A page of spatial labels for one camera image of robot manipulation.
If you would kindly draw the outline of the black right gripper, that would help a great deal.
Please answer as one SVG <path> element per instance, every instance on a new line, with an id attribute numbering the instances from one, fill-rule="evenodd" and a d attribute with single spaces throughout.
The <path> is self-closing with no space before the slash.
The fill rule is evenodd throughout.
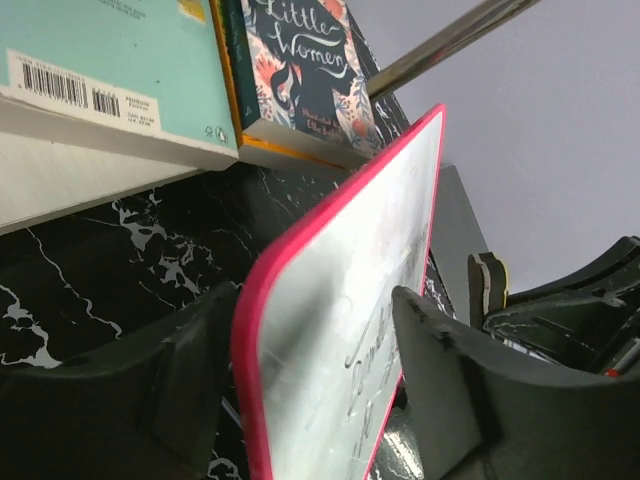
<path id="1" fill-rule="evenodd" d="M 516 294 L 482 332 L 550 363 L 602 375 L 639 373 L 639 238 L 623 236 L 563 278 Z"/>

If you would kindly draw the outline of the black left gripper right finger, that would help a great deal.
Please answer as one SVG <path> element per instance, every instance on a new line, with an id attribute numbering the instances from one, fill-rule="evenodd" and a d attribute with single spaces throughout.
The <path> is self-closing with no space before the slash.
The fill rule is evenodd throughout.
<path id="1" fill-rule="evenodd" d="M 547 363 L 392 291 L 411 419 L 429 479 L 635 479 L 639 380 Z"/>

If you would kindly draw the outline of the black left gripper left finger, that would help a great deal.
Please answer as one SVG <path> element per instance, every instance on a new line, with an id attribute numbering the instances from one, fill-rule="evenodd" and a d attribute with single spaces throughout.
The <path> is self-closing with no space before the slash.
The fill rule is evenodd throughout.
<path id="1" fill-rule="evenodd" d="M 227 381 L 236 288 L 53 369 L 1 374 L 5 479 L 199 479 Z"/>

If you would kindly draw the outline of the yellow whiteboard eraser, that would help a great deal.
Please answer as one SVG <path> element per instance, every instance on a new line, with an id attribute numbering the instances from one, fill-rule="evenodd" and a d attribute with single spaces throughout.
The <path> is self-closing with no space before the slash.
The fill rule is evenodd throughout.
<path id="1" fill-rule="evenodd" d="M 506 307 L 508 273 L 493 253 L 470 254 L 467 258 L 470 326 L 481 330 L 486 317 Z"/>

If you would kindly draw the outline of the pink framed whiteboard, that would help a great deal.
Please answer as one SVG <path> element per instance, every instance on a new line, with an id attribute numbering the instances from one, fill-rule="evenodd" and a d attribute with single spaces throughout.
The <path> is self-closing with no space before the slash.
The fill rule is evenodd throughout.
<path id="1" fill-rule="evenodd" d="M 364 479 L 402 376 L 395 287 L 422 293 L 446 108 L 275 240 L 240 293 L 231 361 L 253 479 Z"/>

